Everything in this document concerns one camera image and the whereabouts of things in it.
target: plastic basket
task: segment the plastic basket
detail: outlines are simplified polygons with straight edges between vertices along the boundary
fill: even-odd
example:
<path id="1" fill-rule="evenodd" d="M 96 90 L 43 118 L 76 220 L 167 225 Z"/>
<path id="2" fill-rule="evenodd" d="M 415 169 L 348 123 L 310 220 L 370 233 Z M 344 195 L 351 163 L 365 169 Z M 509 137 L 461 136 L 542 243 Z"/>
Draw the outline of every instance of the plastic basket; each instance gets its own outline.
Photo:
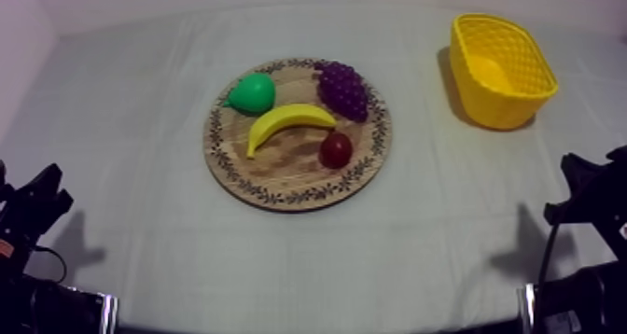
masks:
<path id="1" fill-rule="evenodd" d="M 485 127 L 522 126 L 558 90 L 534 38 L 496 16 L 458 16 L 450 58 L 467 114 Z"/>

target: yellow banana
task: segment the yellow banana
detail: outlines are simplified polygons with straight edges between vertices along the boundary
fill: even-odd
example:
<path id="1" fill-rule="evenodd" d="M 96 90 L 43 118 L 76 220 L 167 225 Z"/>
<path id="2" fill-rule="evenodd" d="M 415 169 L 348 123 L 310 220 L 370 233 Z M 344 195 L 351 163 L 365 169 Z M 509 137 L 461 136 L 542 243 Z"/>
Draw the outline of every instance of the yellow banana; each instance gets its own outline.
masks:
<path id="1" fill-rule="evenodd" d="M 246 157 L 253 159 L 255 149 L 275 132 L 285 127 L 314 126 L 333 128 L 336 120 L 323 108 L 311 104 L 289 104 L 275 107 L 258 118 L 248 134 Z"/>

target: round wooden tray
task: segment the round wooden tray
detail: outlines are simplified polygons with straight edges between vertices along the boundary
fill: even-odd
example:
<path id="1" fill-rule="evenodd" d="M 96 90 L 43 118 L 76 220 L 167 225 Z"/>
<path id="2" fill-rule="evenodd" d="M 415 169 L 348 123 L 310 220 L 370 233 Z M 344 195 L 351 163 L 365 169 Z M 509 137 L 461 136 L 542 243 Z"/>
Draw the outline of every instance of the round wooden tray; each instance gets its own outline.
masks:
<path id="1" fill-rule="evenodd" d="M 283 59 L 246 72 L 266 73 L 276 85 L 275 106 L 293 103 L 326 108 L 317 96 L 320 59 Z M 290 128 L 260 146 L 254 160 L 246 158 L 248 131 L 256 118 L 223 107 L 240 78 L 218 96 L 203 131 L 204 157 L 222 187 L 235 197 L 273 211 L 298 212 L 329 206 L 355 194 L 379 171 L 392 141 L 392 123 L 385 102 L 366 81 L 369 117 L 355 123 L 329 110 L 338 120 L 337 131 L 351 138 L 351 162 L 330 170 L 318 160 L 318 148 L 328 131 Z"/>

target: grape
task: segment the grape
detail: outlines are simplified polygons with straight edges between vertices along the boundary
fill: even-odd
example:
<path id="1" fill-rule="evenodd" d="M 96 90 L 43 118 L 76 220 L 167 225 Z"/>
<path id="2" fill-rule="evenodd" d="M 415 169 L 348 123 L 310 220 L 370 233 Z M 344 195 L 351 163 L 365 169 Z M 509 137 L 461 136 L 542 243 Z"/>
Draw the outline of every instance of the grape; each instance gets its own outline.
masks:
<path id="1" fill-rule="evenodd" d="M 322 102 L 350 120 L 366 121 L 368 95 L 355 69 L 338 62 L 316 63 L 313 67 L 322 71 L 318 86 Z"/>

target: white tablecloth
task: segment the white tablecloth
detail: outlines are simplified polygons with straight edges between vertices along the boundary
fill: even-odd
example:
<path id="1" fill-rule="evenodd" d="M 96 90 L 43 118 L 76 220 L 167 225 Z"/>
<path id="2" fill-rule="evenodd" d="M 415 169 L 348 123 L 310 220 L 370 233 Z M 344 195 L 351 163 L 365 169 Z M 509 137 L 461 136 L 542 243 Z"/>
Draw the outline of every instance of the white tablecloth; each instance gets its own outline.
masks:
<path id="1" fill-rule="evenodd" d="M 51 162 L 72 211 L 42 238 L 68 283 L 121 297 L 127 324 L 210 333 L 428 331 L 505 319 L 534 281 L 561 156 L 604 161 L 627 138 L 627 47 L 518 20 L 561 90 L 536 121 L 460 120 L 445 49 L 458 11 L 303 5 L 176 15 L 62 39 L 0 144 L 21 185 Z M 218 93 L 268 60 L 349 63 L 388 102 L 390 155 L 353 198 L 283 216 L 224 191 L 202 154 Z M 611 259 L 565 228 L 553 276 Z M 53 260 L 33 272 L 54 273 Z"/>

